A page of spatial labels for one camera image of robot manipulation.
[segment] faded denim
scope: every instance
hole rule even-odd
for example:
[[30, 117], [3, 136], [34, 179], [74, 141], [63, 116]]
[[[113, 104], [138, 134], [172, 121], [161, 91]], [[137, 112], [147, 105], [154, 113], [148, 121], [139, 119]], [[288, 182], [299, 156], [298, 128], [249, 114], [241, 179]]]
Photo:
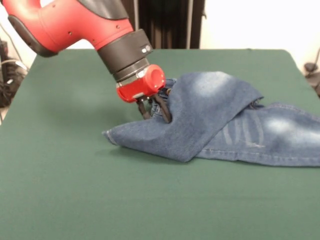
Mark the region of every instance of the faded denim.
[[[169, 96], [166, 90], [171, 89]], [[268, 166], [320, 166], [320, 118], [294, 106], [258, 104], [261, 93], [224, 72], [193, 72], [168, 79], [152, 118], [116, 126], [103, 134], [114, 145], [179, 162], [193, 158]]]

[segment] denim fabric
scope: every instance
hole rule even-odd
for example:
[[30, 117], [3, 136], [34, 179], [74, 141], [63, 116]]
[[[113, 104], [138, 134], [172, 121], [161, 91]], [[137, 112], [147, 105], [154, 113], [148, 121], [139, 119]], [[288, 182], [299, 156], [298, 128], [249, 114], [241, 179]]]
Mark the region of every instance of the denim fabric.
[[171, 123], [163, 121], [154, 104], [151, 119], [103, 134], [114, 145], [184, 163], [198, 157], [320, 166], [320, 118], [291, 105], [260, 105], [260, 92], [234, 76], [188, 73], [168, 79], [160, 95], [172, 113]]

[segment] jeans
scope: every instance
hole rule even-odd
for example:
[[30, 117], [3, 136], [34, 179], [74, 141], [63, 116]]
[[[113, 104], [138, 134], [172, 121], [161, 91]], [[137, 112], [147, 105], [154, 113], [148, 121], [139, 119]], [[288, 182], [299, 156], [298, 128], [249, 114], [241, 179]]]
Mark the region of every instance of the jeans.
[[103, 134], [110, 143], [186, 163], [194, 158], [267, 166], [320, 166], [320, 118], [292, 105], [259, 104], [261, 93], [224, 72], [192, 72], [167, 79], [152, 118]]

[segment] black cable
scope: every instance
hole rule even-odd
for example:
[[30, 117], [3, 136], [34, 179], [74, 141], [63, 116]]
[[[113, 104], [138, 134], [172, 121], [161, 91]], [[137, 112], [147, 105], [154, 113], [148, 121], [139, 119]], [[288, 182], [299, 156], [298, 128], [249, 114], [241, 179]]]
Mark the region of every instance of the black cable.
[[319, 47], [318, 52], [316, 54], [316, 58], [315, 58], [315, 61], [314, 61], [313, 68], [312, 68], [311, 71], [309, 71], [309, 73], [308, 73], [308, 75], [306, 77], [309, 77], [316, 70], [317, 62], [319, 60], [319, 55], [320, 55], [320, 47]]
[[20, 54], [19, 54], [19, 51], [18, 51], [17, 48], [16, 48], [16, 45], [15, 45], [14, 41], [12, 40], [11, 36], [9, 35], [9, 33], [5, 30], [5, 28], [1, 25], [1, 23], [0, 23], [0, 28], [4, 31], [4, 33], [5, 33], [5, 34], [8, 36], [8, 38], [10, 39], [11, 44], [12, 44], [14, 50], [16, 51], [16, 54], [17, 54], [18, 57], [19, 57], [19, 60], [22, 62], [22, 58], [21, 58], [21, 56], [20, 56]]

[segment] black curtain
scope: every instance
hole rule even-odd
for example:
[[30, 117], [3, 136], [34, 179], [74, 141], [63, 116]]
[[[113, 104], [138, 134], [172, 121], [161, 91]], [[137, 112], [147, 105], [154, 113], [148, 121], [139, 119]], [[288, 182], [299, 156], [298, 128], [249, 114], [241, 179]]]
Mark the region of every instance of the black curtain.
[[154, 49], [187, 47], [189, 0], [139, 0], [138, 6], [139, 27]]

